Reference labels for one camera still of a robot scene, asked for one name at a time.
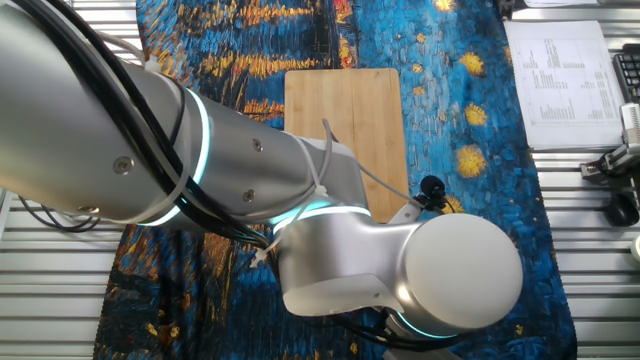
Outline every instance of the zip tie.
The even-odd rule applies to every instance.
[[[307,207],[309,207],[309,205],[311,205],[311,197],[309,197],[309,199],[305,201],[304,205],[300,208],[300,210],[298,210],[298,213],[296,213],[296,215],[293,217],[293,220],[291,220],[291,223],[287,225],[282,230],[282,232],[276,235],[276,238],[266,249],[256,250],[254,258],[253,260],[251,260],[251,265],[249,265],[249,267],[255,269],[258,267],[258,264],[260,263],[260,261],[264,261],[267,258],[267,254],[269,254],[269,252],[273,250],[273,248],[275,248],[276,245],[278,245],[278,243],[289,233],[290,226],[293,225],[293,223],[295,223],[298,220],[298,218],[300,218],[300,216],[302,216],[302,214],[304,213],[305,210],[307,210]]]

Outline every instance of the metal grating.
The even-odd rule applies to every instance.
[[[72,5],[94,29],[141,46],[135,2],[88,0]],[[526,9],[516,12],[514,19],[600,20],[612,52],[640,40],[640,8]],[[640,234],[640,225],[612,229],[598,211],[609,191],[583,181],[578,164],[599,156],[533,154],[580,358],[638,360],[640,264],[628,248]],[[105,223],[90,233],[64,234],[38,223],[15,199],[9,205],[0,241],[0,359],[90,359],[121,226]]]
[[[598,20],[610,53],[640,43],[640,6],[522,9],[514,21]],[[640,263],[630,254],[640,225],[612,228],[599,211],[606,186],[581,179],[578,164],[602,152],[541,152],[533,158],[551,223],[580,358],[640,359]],[[624,191],[628,182],[614,189]]]

